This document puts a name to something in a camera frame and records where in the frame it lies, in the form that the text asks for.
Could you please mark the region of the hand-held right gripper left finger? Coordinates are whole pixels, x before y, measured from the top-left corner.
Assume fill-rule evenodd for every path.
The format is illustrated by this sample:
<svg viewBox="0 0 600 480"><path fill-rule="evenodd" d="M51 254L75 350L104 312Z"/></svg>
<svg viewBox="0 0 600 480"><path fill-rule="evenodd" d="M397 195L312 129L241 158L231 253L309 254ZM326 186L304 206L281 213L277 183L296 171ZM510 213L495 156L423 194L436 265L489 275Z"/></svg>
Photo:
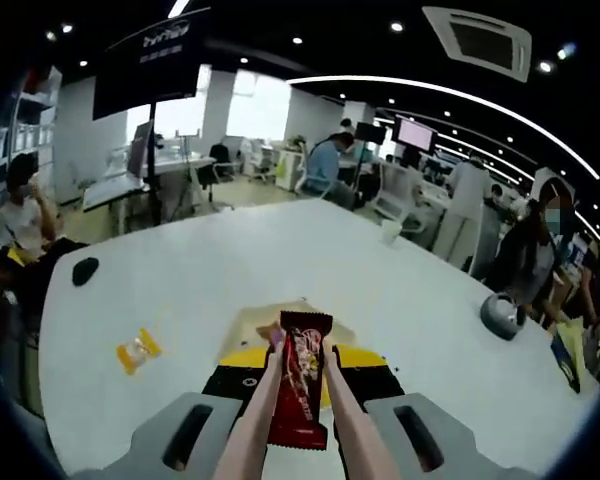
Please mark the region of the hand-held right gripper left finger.
<svg viewBox="0 0 600 480"><path fill-rule="evenodd" d="M75 479L211 479L236 421L265 368L216 367L201 392L187 392L137 427L128 451Z"/></svg>

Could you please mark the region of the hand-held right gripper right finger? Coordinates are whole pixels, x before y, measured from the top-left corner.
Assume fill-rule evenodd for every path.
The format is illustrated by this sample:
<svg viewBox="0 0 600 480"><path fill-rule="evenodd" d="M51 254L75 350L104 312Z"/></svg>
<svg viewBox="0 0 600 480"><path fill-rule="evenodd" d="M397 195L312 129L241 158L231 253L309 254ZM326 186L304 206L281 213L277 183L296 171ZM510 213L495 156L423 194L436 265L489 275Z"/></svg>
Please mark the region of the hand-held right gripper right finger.
<svg viewBox="0 0 600 480"><path fill-rule="evenodd" d="M528 479L480 453L470 428L419 393L407 394L378 354L347 345L334 352L344 381L369 414L404 479Z"/></svg>

